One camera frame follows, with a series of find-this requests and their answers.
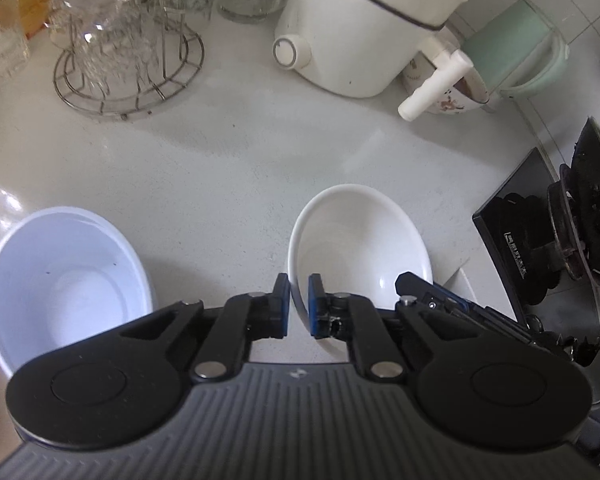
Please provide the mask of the small white bowl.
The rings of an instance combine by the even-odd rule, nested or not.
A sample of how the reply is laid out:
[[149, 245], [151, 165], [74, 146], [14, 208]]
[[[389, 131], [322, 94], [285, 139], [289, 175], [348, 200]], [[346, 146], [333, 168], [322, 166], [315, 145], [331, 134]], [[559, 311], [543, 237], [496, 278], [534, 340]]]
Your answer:
[[298, 215], [287, 252], [291, 297], [305, 328], [309, 276], [321, 275], [326, 292], [350, 292], [391, 310], [394, 283], [412, 272], [434, 280], [418, 229], [391, 198], [369, 186], [338, 184], [319, 192]]

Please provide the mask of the large white bowl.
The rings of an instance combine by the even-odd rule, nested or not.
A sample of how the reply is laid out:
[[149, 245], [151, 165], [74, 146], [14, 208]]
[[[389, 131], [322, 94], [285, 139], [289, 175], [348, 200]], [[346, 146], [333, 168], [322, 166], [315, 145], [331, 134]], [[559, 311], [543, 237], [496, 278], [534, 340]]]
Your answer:
[[42, 209], [0, 241], [0, 367], [6, 376], [155, 307], [135, 249], [94, 212]]

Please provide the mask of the black gas stove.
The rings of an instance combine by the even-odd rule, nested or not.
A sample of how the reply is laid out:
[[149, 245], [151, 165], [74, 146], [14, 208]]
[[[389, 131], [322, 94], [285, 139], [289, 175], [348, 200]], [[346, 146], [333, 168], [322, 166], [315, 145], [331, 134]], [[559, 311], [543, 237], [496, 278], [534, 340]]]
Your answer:
[[600, 404], [600, 280], [567, 233], [559, 180], [532, 150], [472, 221], [515, 320], [535, 344], [579, 365]]

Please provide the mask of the black wok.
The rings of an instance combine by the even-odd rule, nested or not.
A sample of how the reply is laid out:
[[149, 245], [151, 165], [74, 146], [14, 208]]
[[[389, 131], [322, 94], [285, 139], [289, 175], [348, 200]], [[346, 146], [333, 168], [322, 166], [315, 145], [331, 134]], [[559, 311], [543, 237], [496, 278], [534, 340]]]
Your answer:
[[559, 168], [567, 233], [592, 278], [600, 280], [600, 125], [586, 120], [570, 164]]

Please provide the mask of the white electric cooker pot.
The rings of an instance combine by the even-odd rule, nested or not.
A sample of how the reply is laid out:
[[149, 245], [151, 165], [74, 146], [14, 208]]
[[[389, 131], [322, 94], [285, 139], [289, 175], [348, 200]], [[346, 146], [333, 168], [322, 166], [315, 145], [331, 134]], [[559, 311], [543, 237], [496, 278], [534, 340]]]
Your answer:
[[388, 87], [467, 0], [287, 0], [273, 55], [284, 70], [338, 96]]

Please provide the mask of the green plastic container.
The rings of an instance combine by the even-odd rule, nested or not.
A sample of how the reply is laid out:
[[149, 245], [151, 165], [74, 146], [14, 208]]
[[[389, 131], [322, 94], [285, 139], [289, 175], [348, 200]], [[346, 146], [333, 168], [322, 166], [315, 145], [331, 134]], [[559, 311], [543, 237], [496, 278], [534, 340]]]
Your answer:
[[569, 44], [531, 0], [518, 0], [462, 43], [489, 101], [519, 101], [544, 91], [566, 70]]

